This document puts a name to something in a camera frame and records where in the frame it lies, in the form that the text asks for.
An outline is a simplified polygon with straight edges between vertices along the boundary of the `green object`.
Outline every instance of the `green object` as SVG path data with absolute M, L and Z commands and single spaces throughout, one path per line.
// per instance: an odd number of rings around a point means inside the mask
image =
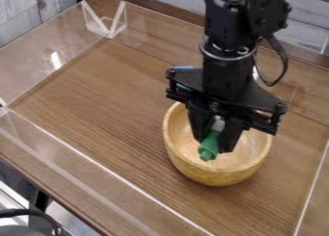
M 220 152 L 219 138 L 220 138 L 220 133 L 211 130 L 202 142 L 199 153 L 202 159 L 206 162 L 212 161 L 218 158 Z

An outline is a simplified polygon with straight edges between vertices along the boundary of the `cable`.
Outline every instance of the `cable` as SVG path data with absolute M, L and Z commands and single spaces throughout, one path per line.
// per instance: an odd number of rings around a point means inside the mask
M 258 65 L 258 61 L 256 61 L 256 55 L 258 55 L 258 51 L 255 52 L 255 55 L 254 55 L 254 64 L 255 64 L 255 67 L 256 67 L 256 70 L 258 70 L 258 73 L 260 75 L 260 78 L 264 82 L 264 84 L 270 87 L 274 87 L 279 82 L 280 80 L 283 79 L 287 71 L 288 71 L 288 62 L 290 62 L 290 58 L 288 58 L 288 55 L 287 55 L 287 52 L 279 42 L 279 40 L 276 39 L 275 36 L 271 36 L 268 39 L 267 39 L 270 45 L 272 46 L 275 52 L 279 54 L 280 56 L 280 59 L 282 59 L 282 62 L 283 62 L 283 71 L 282 71 L 282 74 L 279 75 L 279 77 L 274 80 L 274 81 L 270 81 L 268 78 L 266 77 L 264 75 L 264 72 L 262 70 L 262 68 L 259 67 Z

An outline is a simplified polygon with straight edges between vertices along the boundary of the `bowl rim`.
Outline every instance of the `bowl rim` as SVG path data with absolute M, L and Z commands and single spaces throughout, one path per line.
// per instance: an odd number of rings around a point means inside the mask
M 187 158 L 183 154 L 179 153 L 179 151 L 175 148 L 174 142 L 171 140 L 171 137 L 168 135 L 168 122 L 171 120 L 171 116 L 172 113 L 180 109 L 184 110 L 184 104 L 180 102 L 176 102 L 168 109 L 166 116 L 164 116 L 164 143 L 167 148 L 170 148 L 170 150 L 175 153 L 175 155 L 183 159 L 187 163 L 190 163 L 192 166 L 203 169 L 203 170 L 208 170 L 211 172 L 223 172 L 223 173 L 230 173 L 230 172 L 240 172 L 244 170 L 250 170 L 251 168 L 256 167 L 266 159 L 266 157 L 270 154 L 270 150 L 272 147 L 272 143 L 274 143 L 274 136 L 264 133 L 267 135 L 267 142 L 266 142 L 266 146 L 264 149 L 260 153 L 260 155 L 258 156 L 256 159 L 254 159 L 251 162 L 246 163 L 243 166 L 238 167 L 238 168 L 232 168 L 232 169 L 220 169 L 220 168 L 215 168 L 215 167 L 206 167 L 202 166 L 199 163 L 194 162 L 190 158 Z

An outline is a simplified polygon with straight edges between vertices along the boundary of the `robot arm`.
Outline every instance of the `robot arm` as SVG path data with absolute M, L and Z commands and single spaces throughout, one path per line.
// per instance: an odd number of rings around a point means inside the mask
M 232 152 L 243 130 L 276 134 L 286 104 L 255 82 L 254 70 L 268 86 L 283 78 L 288 56 L 275 32 L 287 27 L 291 6 L 286 0 L 204 0 L 206 28 L 203 69 L 167 71 L 167 97 L 186 103 L 195 138 L 207 138 L 216 119 L 226 121 L 218 135 L 220 153 Z M 279 53 L 284 70 L 268 81 L 256 64 L 256 50 L 267 39 Z

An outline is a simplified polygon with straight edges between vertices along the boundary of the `wooden bowl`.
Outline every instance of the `wooden bowl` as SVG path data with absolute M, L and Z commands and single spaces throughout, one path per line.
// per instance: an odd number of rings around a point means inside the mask
M 244 131 L 235 152 L 206 162 L 200 159 L 186 105 L 175 103 L 164 117 L 164 143 L 170 159 L 195 181 L 210 186 L 228 186 L 247 179 L 260 168 L 274 136 L 251 129 Z

